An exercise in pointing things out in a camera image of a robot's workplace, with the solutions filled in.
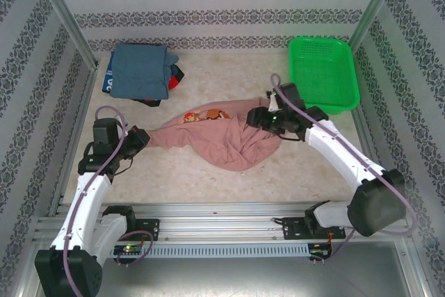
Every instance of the enclosure wall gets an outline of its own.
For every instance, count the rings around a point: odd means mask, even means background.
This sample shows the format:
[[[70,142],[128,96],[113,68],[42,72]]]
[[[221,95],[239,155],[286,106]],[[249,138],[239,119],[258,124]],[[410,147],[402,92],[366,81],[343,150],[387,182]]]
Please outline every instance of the enclosure wall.
[[[119,42],[238,53],[286,50],[296,35],[348,40],[369,1],[66,0],[98,58]]]
[[[362,108],[382,165],[399,169],[414,240],[445,295],[445,0],[385,0],[356,53]]]
[[[89,69],[49,0],[0,0],[0,296],[46,216]]]

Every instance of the folded clothes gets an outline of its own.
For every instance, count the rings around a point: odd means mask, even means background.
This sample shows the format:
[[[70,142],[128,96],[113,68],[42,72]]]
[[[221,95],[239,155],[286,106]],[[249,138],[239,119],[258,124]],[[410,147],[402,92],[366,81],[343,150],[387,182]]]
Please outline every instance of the folded clothes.
[[[247,170],[275,152],[282,139],[246,124],[252,108],[268,106],[269,100],[212,102],[189,111],[150,131],[147,147],[193,149],[212,165],[225,170]]]
[[[179,60],[167,47],[118,45],[113,57],[110,95],[122,99],[168,99],[170,66]]]

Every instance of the beige floor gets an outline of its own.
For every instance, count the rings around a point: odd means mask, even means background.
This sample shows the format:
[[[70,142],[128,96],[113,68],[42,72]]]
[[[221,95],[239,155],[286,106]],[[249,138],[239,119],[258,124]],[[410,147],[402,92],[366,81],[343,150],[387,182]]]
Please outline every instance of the beige floor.
[[[169,119],[212,101],[249,99],[270,90],[272,72],[287,78],[286,54],[183,55],[178,66],[184,80],[170,92],[170,99],[150,108],[125,99],[113,99],[102,92],[109,58],[101,61],[76,159],[64,202],[70,203],[76,188],[76,167],[92,140],[95,110],[104,104],[120,109],[129,125],[159,128]],[[103,112],[101,116],[113,116]],[[350,113],[332,117],[351,143],[359,141]],[[340,174],[306,143],[283,142],[274,155],[245,172],[219,169],[202,160],[190,147],[149,148],[134,159],[133,166],[117,176],[106,202],[209,203],[209,202],[294,202],[347,200],[352,193]]]

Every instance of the cartoon print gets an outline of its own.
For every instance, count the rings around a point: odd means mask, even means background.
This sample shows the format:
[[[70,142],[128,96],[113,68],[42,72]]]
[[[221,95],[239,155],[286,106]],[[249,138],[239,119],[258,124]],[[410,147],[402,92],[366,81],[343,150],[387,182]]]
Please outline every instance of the cartoon print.
[[[230,118],[230,116],[220,109],[210,109],[207,111],[207,120],[218,120],[220,118]]]
[[[222,111],[220,109],[209,109],[205,115],[206,115],[205,118],[202,118],[200,111],[189,111],[187,114],[184,115],[184,118],[181,121],[181,123],[190,123],[190,122],[199,122],[199,121],[205,121],[205,120],[219,120],[222,118],[230,118],[229,114],[227,114],[225,111]]]

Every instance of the cable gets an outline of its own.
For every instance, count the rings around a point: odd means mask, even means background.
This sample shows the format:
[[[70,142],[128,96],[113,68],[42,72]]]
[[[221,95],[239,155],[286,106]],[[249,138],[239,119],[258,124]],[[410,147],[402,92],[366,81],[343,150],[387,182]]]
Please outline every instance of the cable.
[[[346,247],[346,244],[353,237],[354,233],[355,233],[355,229],[352,229],[350,231],[350,233],[348,234],[348,236],[346,237],[346,239],[341,243],[341,245],[337,248],[337,250],[331,254],[331,256],[327,260],[330,261],[333,257],[336,257]]]
[[[329,237],[329,240],[327,242],[327,244],[329,245],[329,250],[327,250],[328,252],[332,250],[332,232],[329,230],[327,231],[327,235]]]
[[[293,141],[293,142],[299,142],[300,141],[299,138],[288,138],[288,137],[283,137],[281,135],[278,135],[278,137],[280,137],[281,139],[283,139],[285,141]]]
[[[95,119],[98,119],[99,116],[99,112],[102,109],[111,109],[112,111],[115,111],[117,113],[117,115],[119,116],[120,120],[121,120],[121,124],[125,125],[125,117],[121,114],[120,111],[118,111],[115,107],[113,106],[101,106],[96,110],[96,114],[95,114]],[[71,271],[70,271],[70,267],[68,266],[68,246],[70,244],[70,239],[72,236],[72,226],[74,224],[74,220],[76,219],[76,214],[77,211],[79,210],[79,207],[82,203],[83,198],[85,197],[85,194],[87,192],[87,190],[90,188],[91,184],[93,183],[93,181],[96,179],[96,177],[100,174],[100,172],[113,160],[113,158],[116,156],[116,154],[119,152],[120,148],[122,147],[122,144],[124,142],[125,139],[125,130],[122,126],[122,135],[119,139],[119,143],[118,146],[115,148],[115,150],[113,151],[113,153],[110,155],[110,157],[102,164],[102,166],[100,166],[99,170],[96,171],[96,173],[91,177],[91,179],[88,181],[88,183],[85,185],[85,188],[83,189],[82,193],[80,194],[79,198],[76,201],[76,204],[74,205],[74,208],[72,210],[72,214],[70,217],[70,221],[68,222],[68,226],[67,226],[67,234],[65,235],[65,242],[63,245],[63,268],[65,269],[65,274],[67,276],[68,282],[71,286],[72,291],[74,292],[74,294],[76,295],[76,297],[83,297],[82,293],[79,291],[79,288],[76,286],[76,282],[73,280],[72,276],[71,276]]]
[[[273,90],[282,98],[282,100],[284,102],[286,102],[286,104],[291,107],[294,111],[296,111],[297,113],[299,113],[301,116],[303,116],[304,118],[308,119],[310,122],[312,122],[313,124],[317,125],[317,127],[320,127],[324,132],[326,132],[327,134],[329,134],[331,137],[333,137],[333,139],[336,139],[354,158],[356,158],[360,164],[366,168],[374,177],[376,177],[380,182],[382,182],[386,187],[389,188],[389,190],[395,195],[397,196],[397,198],[402,201],[402,203],[407,207],[408,211],[410,212],[410,215],[412,217],[412,225],[411,227],[403,232],[392,232],[392,231],[385,231],[385,230],[380,230],[380,232],[388,234],[390,236],[407,236],[409,234],[411,234],[413,231],[415,231],[415,229],[417,228],[417,225],[419,224],[418,220],[417,220],[417,215],[416,212],[414,211],[414,209],[411,207],[411,205],[409,204],[409,202],[407,201],[406,198],[403,197],[402,194],[400,194],[400,192],[395,189],[387,180],[385,180],[380,174],[378,174],[372,167],[370,167],[370,165],[368,165],[365,160],[363,160],[357,153],[355,153],[355,151],[353,149],[351,149],[349,147],[349,145],[343,141],[343,139],[339,138],[332,130],[328,129],[327,127],[325,127],[324,125],[322,125],[320,122],[318,122],[317,120],[315,120],[313,117],[311,117],[310,115],[308,115],[307,113],[305,113],[304,111],[302,111],[301,109],[299,109],[295,104],[292,103],[291,100],[289,100],[286,95],[284,95],[284,93],[281,91],[280,89],[280,84],[281,84],[281,78],[278,74],[273,73],[270,76],[270,82],[272,83],[273,86]]]
[[[114,174],[114,176],[122,174],[123,172],[125,172],[126,170],[129,170],[131,168],[131,165],[133,165],[133,158],[131,158],[130,160],[130,166],[128,166],[127,168],[125,168],[124,170],[121,170],[119,173]]]
[[[147,250],[144,252],[144,254],[142,254],[139,258],[137,258],[136,260],[134,260],[133,262],[131,262],[131,263],[129,263],[129,264],[124,264],[126,267],[133,266],[134,264],[137,264],[139,261],[141,261],[142,259],[144,259],[144,258],[148,255],[148,253],[150,253],[150,251],[152,250],[152,247],[153,247],[153,234],[151,234],[150,232],[145,231],[145,230],[139,230],[139,231],[133,231],[133,232],[126,233],[126,234],[122,235],[122,236],[118,239],[118,241],[121,241],[121,240],[127,238],[128,236],[133,236],[133,235],[135,235],[135,234],[144,234],[144,235],[146,235],[146,236],[149,236],[149,237],[150,237],[150,246],[148,246],[148,249],[147,249]],[[123,263],[121,263],[121,262],[119,261],[120,256],[123,255],[123,254],[124,254],[124,253],[119,253],[118,258],[116,259],[116,262],[118,263],[118,266],[123,265]]]
[[[142,236],[139,246],[140,247],[144,246],[144,242],[145,242],[145,238],[144,238],[144,236]]]

